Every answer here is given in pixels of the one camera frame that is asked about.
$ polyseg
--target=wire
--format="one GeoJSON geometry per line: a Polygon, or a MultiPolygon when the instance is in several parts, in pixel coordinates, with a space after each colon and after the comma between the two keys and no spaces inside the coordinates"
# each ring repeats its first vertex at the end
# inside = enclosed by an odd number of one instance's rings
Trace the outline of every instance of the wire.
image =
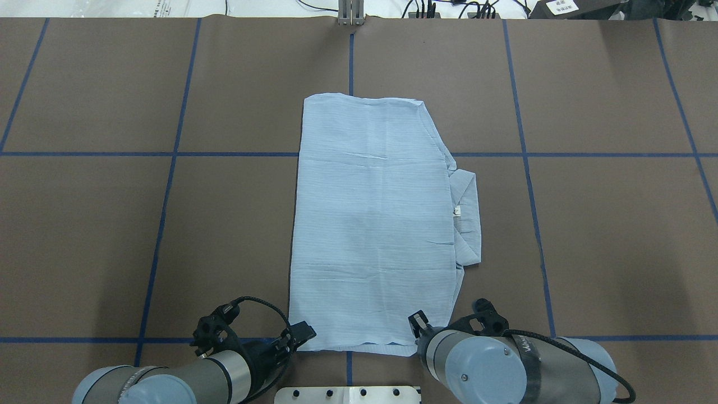
{"type": "Polygon", "coordinates": [[[472,4],[476,6],[476,14],[479,14],[481,12],[481,4],[479,4],[478,1],[469,1],[468,3],[466,3],[466,5],[464,5],[464,8],[461,9],[461,13],[459,13],[459,18],[464,15],[466,9],[472,4]]]}
{"type": "Polygon", "coordinates": [[[582,354],[577,349],[573,349],[570,346],[564,345],[564,344],[556,341],[555,339],[551,339],[547,336],[543,336],[543,335],[537,334],[535,332],[508,329],[508,330],[505,330],[501,334],[501,336],[509,336],[509,335],[523,335],[523,336],[527,336],[529,338],[538,339],[539,341],[546,342],[547,344],[553,345],[556,348],[558,348],[564,352],[568,352],[571,355],[588,362],[588,364],[592,365],[593,367],[600,369],[601,372],[604,372],[606,375],[611,376],[614,380],[616,380],[617,382],[622,384],[623,387],[626,388],[626,390],[628,390],[627,398],[616,398],[613,400],[614,403],[631,404],[635,401],[635,390],[630,385],[630,383],[628,381],[626,381],[626,379],[619,376],[616,372],[612,371],[611,369],[608,369],[606,366],[603,366],[602,364],[596,362],[595,359],[593,359],[591,357],[587,357],[586,355],[582,354]]]}
{"type": "Polygon", "coordinates": [[[326,8],[324,8],[324,7],[312,6],[311,4],[304,3],[302,0],[297,0],[297,1],[298,1],[299,3],[305,5],[305,6],[309,7],[310,9],[324,10],[324,11],[326,11],[326,12],[335,12],[335,13],[338,13],[338,12],[339,12],[339,10],[335,10],[335,9],[326,9],[326,8]]]}
{"type": "Polygon", "coordinates": [[[521,3],[519,0],[513,0],[515,3],[517,3],[521,8],[523,9],[523,12],[526,13],[526,18],[531,14],[531,9],[528,8],[528,4],[526,3],[526,0],[523,0],[523,3],[521,3]]]}
{"type": "Polygon", "coordinates": [[[404,16],[406,16],[406,11],[409,10],[409,6],[411,6],[411,3],[416,4],[416,12],[419,13],[419,1],[418,0],[409,0],[409,2],[406,3],[406,7],[404,7],[404,12],[401,13],[401,18],[404,18],[404,16]]]}
{"type": "MultiPolygon", "coordinates": [[[[292,326],[289,324],[289,319],[284,315],[284,312],[282,312],[278,307],[276,307],[275,305],[271,304],[270,302],[268,302],[268,301],[266,301],[266,300],[263,300],[263,299],[260,299],[260,298],[255,298],[255,297],[253,297],[253,296],[242,296],[241,298],[236,298],[235,300],[232,300],[232,303],[239,304],[239,303],[242,303],[243,301],[246,301],[246,300],[253,301],[253,302],[256,302],[256,303],[265,305],[265,306],[269,307],[270,309],[276,311],[276,312],[281,316],[282,321],[284,321],[284,325],[285,325],[287,328],[292,327],[292,326]]],[[[268,384],[265,388],[263,388],[262,390],[259,390],[258,392],[254,393],[251,397],[246,398],[244,401],[242,401],[242,404],[249,403],[250,401],[256,399],[256,398],[259,397],[260,395],[263,395],[263,394],[264,394],[265,392],[267,392],[269,389],[271,389],[272,387],[274,387],[274,385],[281,379],[282,376],[284,376],[284,373],[285,373],[286,370],[289,368],[289,360],[292,358],[293,353],[294,353],[294,351],[292,351],[292,350],[290,349],[289,352],[287,353],[286,361],[284,362],[284,366],[281,368],[281,370],[279,371],[279,373],[277,373],[277,375],[276,375],[276,377],[274,378],[274,380],[272,380],[272,382],[269,383],[269,384],[268,384]]]]}

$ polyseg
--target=black cable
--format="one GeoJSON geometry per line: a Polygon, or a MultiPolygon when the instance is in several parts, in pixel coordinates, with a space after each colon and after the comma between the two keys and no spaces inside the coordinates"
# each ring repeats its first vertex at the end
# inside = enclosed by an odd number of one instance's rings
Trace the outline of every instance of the black cable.
{"type": "Polygon", "coordinates": [[[555,346],[556,348],[558,348],[564,352],[568,352],[569,354],[571,354],[585,362],[588,362],[588,364],[601,370],[601,372],[604,372],[606,375],[611,376],[615,381],[619,382],[621,385],[623,385],[623,387],[626,388],[626,390],[628,390],[627,398],[616,398],[613,400],[614,403],[631,404],[635,401],[635,390],[630,385],[630,383],[628,381],[626,381],[626,379],[619,376],[616,372],[612,371],[611,369],[608,369],[606,366],[603,366],[602,364],[598,363],[595,359],[582,354],[578,350],[573,349],[570,346],[564,345],[564,344],[556,341],[555,339],[551,339],[547,336],[543,336],[543,335],[537,334],[535,332],[508,329],[501,334],[501,336],[510,336],[510,335],[523,335],[523,336],[527,336],[529,338],[538,339],[539,341],[546,342],[547,344],[555,346]]]}
{"type": "Polygon", "coordinates": [[[404,7],[404,12],[401,13],[401,18],[404,18],[406,16],[406,11],[409,10],[409,6],[411,6],[411,3],[416,4],[416,15],[419,15],[419,1],[418,0],[409,0],[408,3],[406,3],[406,7],[404,7]]]}
{"type": "Polygon", "coordinates": [[[478,1],[469,1],[464,5],[464,8],[461,9],[461,13],[459,13],[459,18],[463,17],[466,8],[468,8],[472,4],[476,6],[476,14],[479,14],[481,12],[481,4],[479,4],[478,1]]]}
{"type": "Polygon", "coordinates": [[[312,6],[311,4],[304,3],[302,0],[297,0],[297,1],[298,1],[299,3],[305,5],[305,6],[309,7],[310,9],[324,10],[324,11],[326,11],[326,12],[335,12],[335,13],[338,13],[338,12],[339,12],[339,10],[335,10],[335,9],[326,9],[326,8],[324,8],[324,7],[312,6]]]}
{"type": "Polygon", "coordinates": [[[486,14],[491,14],[491,4],[489,4],[489,0],[486,0],[484,7],[481,7],[481,11],[476,13],[473,18],[483,18],[486,14]]]}
{"type": "MultiPolygon", "coordinates": [[[[240,297],[240,298],[236,298],[235,300],[232,300],[232,304],[239,304],[239,303],[242,303],[243,301],[247,301],[247,300],[248,300],[248,301],[252,301],[252,302],[256,302],[256,303],[259,303],[259,304],[262,304],[262,305],[265,305],[265,306],[269,307],[270,309],[276,311],[276,312],[281,316],[282,321],[284,321],[284,325],[285,325],[287,328],[290,328],[290,327],[291,327],[291,325],[289,324],[289,319],[284,315],[284,312],[282,312],[282,310],[280,310],[277,306],[271,304],[270,302],[268,302],[268,301],[266,301],[266,300],[264,300],[264,299],[255,298],[255,297],[253,297],[253,296],[242,296],[242,297],[240,297]]],[[[289,360],[292,358],[292,354],[293,354],[293,353],[294,353],[294,351],[292,351],[292,350],[290,349],[290,350],[289,350],[289,353],[287,353],[287,357],[286,357],[286,361],[285,361],[285,363],[284,363],[284,366],[281,368],[281,370],[279,371],[279,373],[277,373],[277,375],[276,375],[276,377],[274,378],[274,380],[272,380],[272,382],[269,383],[269,384],[268,384],[265,388],[263,388],[262,390],[259,390],[258,392],[254,393],[254,395],[252,395],[251,397],[246,398],[245,400],[243,400],[243,401],[242,401],[242,404],[244,404],[244,403],[249,403],[250,401],[256,399],[256,398],[259,397],[260,395],[263,395],[265,392],[269,391],[269,389],[271,389],[272,387],[274,387],[274,385],[281,379],[281,377],[284,376],[284,373],[286,372],[287,368],[289,368],[289,360]]]]}
{"type": "Polygon", "coordinates": [[[496,7],[494,7],[494,6],[495,6],[496,3],[498,3],[498,2],[499,2],[499,0],[496,0],[496,1],[494,1],[493,3],[491,3],[491,4],[488,5],[489,7],[488,7],[488,9],[486,10],[486,18],[488,18],[488,19],[496,18],[496,7]]]}
{"type": "Polygon", "coordinates": [[[409,6],[411,6],[411,3],[412,3],[413,1],[414,1],[414,0],[409,0],[409,2],[406,3],[406,7],[404,7],[404,12],[401,13],[401,18],[404,18],[404,16],[406,16],[406,12],[409,10],[409,6]]]}
{"type": "Polygon", "coordinates": [[[521,3],[519,0],[513,0],[515,3],[517,3],[521,8],[523,9],[523,12],[526,13],[526,18],[531,14],[531,9],[528,8],[528,4],[526,3],[526,0],[523,0],[523,3],[521,3]]]}

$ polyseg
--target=metal bracket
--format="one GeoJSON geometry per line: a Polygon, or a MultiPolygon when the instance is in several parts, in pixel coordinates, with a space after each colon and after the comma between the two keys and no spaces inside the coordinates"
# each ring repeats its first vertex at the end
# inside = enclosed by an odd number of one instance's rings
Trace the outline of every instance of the metal bracket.
{"type": "Polygon", "coordinates": [[[285,387],[274,404],[421,404],[421,388],[412,386],[285,387]]]}
{"type": "Polygon", "coordinates": [[[339,0],[339,25],[364,25],[364,0],[339,0]]]}

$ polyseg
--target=brown table surface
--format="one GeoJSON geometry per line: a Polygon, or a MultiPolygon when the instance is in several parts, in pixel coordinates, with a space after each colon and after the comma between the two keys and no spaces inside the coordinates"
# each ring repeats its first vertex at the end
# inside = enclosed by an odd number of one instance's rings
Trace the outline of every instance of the brown table surface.
{"type": "MultiPolygon", "coordinates": [[[[639,403],[718,400],[715,23],[0,32],[0,402],[69,402],[110,364],[187,363],[197,319],[240,295],[286,310],[302,100],[322,92],[425,100],[477,173],[483,262],[456,316],[489,298],[513,328],[601,343],[639,403]]],[[[235,326],[280,328],[261,307],[235,326]]],[[[295,359],[280,386],[421,385],[426,404],[457,402],[416,357],[295,359]]]]}

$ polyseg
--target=folded shirt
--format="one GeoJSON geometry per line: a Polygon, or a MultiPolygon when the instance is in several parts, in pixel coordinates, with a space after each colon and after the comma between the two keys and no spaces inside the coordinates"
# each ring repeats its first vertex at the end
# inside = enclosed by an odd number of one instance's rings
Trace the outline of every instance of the folded shirt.
{"type": "Polygon", "coordinates": [[[289,318],[317,336],[301,350],[413,354],[407,318],[447,324],[480,250],[476,177],[422,101],[304,101],[289,318]]]}

